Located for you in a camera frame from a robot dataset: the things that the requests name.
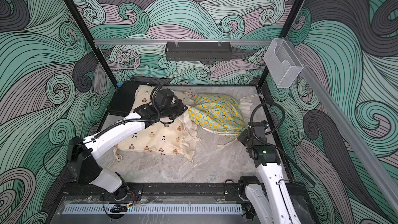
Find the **cream animal print pillow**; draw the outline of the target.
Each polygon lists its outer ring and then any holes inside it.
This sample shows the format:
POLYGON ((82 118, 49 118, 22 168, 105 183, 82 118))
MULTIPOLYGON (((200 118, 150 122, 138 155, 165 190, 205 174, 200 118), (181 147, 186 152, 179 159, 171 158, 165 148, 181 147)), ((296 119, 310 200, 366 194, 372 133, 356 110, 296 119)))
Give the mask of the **cream animal print pillow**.
POLYGON ((161 122, 134 133, 116 146, 122 151, 180 155, 193 163, 196 142, 200 141, 197 128, 198 125, 190 119, 188 111, 185 111, 173 123, 164 118, 161 122))

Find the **lemon print teal pillow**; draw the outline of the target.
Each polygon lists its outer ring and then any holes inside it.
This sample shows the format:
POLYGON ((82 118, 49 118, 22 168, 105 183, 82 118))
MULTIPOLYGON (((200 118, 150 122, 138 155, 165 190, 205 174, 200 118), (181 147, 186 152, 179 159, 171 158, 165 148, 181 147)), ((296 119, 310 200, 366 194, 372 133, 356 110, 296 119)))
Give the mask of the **lemon print teal pillow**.
POLYGON ((253 106, 250 96, 236 99, 225 94, 199 93, 192 100, 188 115, 204 130, 234 139, 247 129, 253 106))

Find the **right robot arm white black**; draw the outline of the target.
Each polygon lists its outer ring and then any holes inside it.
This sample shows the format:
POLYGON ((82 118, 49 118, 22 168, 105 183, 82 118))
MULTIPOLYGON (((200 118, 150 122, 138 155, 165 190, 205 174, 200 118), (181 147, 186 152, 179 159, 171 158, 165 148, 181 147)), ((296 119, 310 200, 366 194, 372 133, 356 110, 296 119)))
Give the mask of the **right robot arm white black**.
POLYGON ((251 121, 238 137, 260 176, 240 178, 240 197, 250 202, 262 224, 300 224, 288 192, 277 147, 265 139, 267 127, 266 121, 251 121))

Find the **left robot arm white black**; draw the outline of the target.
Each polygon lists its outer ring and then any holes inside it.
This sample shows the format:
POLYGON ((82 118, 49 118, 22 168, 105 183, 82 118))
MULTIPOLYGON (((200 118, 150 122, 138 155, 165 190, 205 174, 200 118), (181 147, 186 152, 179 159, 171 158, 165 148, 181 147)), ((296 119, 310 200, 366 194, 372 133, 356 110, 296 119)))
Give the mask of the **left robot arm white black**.
POLYGON ((78 136, 69 141, 66 165, 80 186, 95 185, 111 194, 115 200, 124 200, 129 192, 125 180, 117 173, 102 168, 97 160, 124 139, 145 130, 163 118, 176 120, 188 110, 170 89, 156 87, 149 103, 135 108, 120 122, 85 138, 78 136))

